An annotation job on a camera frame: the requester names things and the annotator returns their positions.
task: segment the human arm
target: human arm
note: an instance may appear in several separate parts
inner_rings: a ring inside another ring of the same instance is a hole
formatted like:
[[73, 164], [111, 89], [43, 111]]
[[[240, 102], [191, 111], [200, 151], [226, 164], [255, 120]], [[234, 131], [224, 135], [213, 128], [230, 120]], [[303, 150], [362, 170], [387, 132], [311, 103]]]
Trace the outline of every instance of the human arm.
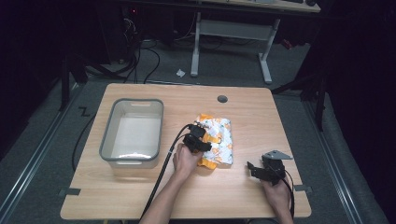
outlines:
[[268, 203], [274, 209], [279, 224], [294, 223], [290, 213], [290, 192], [283, 181], [273, 185], [270, 181], [260, 180], [264, 188], [265, 196]]
[[173, 158], [175, 172], [154, 199], [139, 224], [159, 224], [169, 222], [178, 192], [191, 173], [195, 170], [197, 162], [202, 158], [202, 156], [203, 152], [193, 154], [183, 144], [179, 144], [177, 146], [177, 151]]

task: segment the wooden tabletop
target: wooden tabletop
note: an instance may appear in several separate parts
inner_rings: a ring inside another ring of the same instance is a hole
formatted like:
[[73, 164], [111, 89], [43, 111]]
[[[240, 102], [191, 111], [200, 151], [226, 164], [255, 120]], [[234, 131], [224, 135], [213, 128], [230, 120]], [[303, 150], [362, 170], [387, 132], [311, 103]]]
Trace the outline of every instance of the wooden tabletop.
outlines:
[[318, 4], [310, 7], [305, 2], [293, 3], [288, 1], [274, 0], [274, 3], [260, 3], [253, 0], [200, 0], [207, 3], [225, 4], [225, 5], [238, 5], [243, 7], [263, 7], [279, 10], [300, 11], [300, 12], [320, 12]]
[[[225, 95], [227, 103], [218, 102]], [[113, 103], [120, 98], [163, 101], [163, 131], [159, 164], [153, 169], [113, 170], [99, 155]], [[64, 219], [139, 219], [164, 159], [180, 129], [199, 114], [226, 118], [232, 124], [233, 165], [196, 172], [178, 194], [172, 218], [274, 217], [259, 179], [251, 177], [247, 161], [262, 167], [261, 155], [277, 149], [292, 156], [272, 93], [265, 88], [110, 84], [92, 125], [61, 211]], [[284, 161], [294, 184], [301, 185], [295, 161]], [[161, 190], [174, 172], [169, 162]], [[295, 192], [295, 216], [308, 217], [304, 191]]]

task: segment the human hand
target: human hand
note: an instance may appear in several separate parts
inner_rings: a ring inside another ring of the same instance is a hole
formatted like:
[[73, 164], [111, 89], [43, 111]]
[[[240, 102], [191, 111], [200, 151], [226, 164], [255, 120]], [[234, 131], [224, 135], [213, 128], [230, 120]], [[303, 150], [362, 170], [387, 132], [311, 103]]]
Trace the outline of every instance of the human hand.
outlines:
[[204, 152], [202, 151], [191, 153], [189, 148], [184, 144], [178, 144], [173, 158], [175, 173], [182, 178], [189, 177], [192, 171], [197, 167], [198, 160], [200, 160], [203, 155]]
[[288, 186], [283, 181], [279, 181], [276, 185], [273, 185], [270, 181], [260, 180], [262, 187], [264, 188], [265, 196], [268, 203], [274, 209], [276, 216], [284, 221], [280, 223], [292, 223], [292, 217], [290, 214], [290, 192]]

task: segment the gray carpet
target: gray carpet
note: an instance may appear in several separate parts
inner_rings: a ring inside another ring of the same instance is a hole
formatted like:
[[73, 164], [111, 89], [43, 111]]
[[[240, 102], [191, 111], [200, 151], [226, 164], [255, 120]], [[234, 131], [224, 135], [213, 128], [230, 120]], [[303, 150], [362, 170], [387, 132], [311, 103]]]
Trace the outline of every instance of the gray carpet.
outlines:
[[[153, 44], [154, 42], [147, 42], [144, 46], [149, 47]], [[255, 52], [260, 44], [262, 43], [250, 42], [241, 47], [235, 45], [231, 40], [221, 45], [204, 43], [204, 48], [201, 50], [199, 76], [195, 78], [189, 75], [192, 49], [190, 40], [178, 42], [173, 47], [158, 44], [152, 49], [160, 55], [160, 64], [149, 77], [148, 82], [274, 89], [294, 79], [309, 50], [309, 46], [286, 50], [280, 45], [274, 45], [268, 58], [274, 82], [269, 86], [263, 84], [262, 72]], [[147, 49], [141, 50], [140, 63], [137, 66], [139, 83], [155, 67], [157, 61], [158, 58], [153, 52]], [[109, 68], [116, 70], [121, 66], [114, 63]], [[176, 76], [178, 69], [185, 71], [186, 76]], [[80, 93], [76, 95], [76, 100], [70, 105], [58, 131], [53, 135], [43, 161], [9, 216], [8, 223], [103, 223], [102, 220], [62, 220], [59, 214], [64, 196], [60, 192], [62, 189], [68, 188], [73, 177], [72, 154], [78, 137], [96, 112], [106, 85], [111, 82], [116, 81], [107, 77], [90, 76], [90, 81], [85, 86], [78, 88]], [[128, 83], [133, 82], [134, 78], [131, 75]], [[33, 114], [29, 125], [14, 147], [0, 162], [2, 171], [0, 172], [0, 202], [7, 200], [8, 193], [39, 146], [51, 122], [58, 115], [60, 94], [61, 90], [58, 84], [48, 99]], [[308, 187], [307, 195], [312, 207], [310, 217], [296, 218], [295, 223], [352, 223], [340, 200], [339, 192], [327, 165], [322, 150], [321, 136], [331, 149], [336, 164], [351, 191], [353, 202], [359, 209], [361, 222], [388, 223], [368, 189], [359, 167], [348, 152], [347, 144], [333, 115], [330, 101], [326, 102], [324, 132], [318, 133], [312, 123], [311, 115], [307, 112], [307, 107], [310, 104], [301, 102], [297, 91], [286, 91], [275, 95], [275, 100], [300, 175]], [[85, 115], [89, 116], [83, 115], [82, 107], [86, 108]], [[78, 162], [90, 128], [91, 125], [88, 126], [77, 144], [76, 162]], [[251, 223], [265, 224], [274, 223], [274, 221], [257, 219], [252, 220]]]

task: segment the plastic container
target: plastic container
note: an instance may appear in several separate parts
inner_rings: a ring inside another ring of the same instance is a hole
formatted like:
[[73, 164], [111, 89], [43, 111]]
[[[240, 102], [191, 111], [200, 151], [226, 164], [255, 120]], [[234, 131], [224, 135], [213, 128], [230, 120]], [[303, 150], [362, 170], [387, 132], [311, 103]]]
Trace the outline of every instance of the plastic container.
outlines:
[[119, 99], [111, 108], [100, 156], [114, 168], [153, 168], [162, 126], [161, 100]]

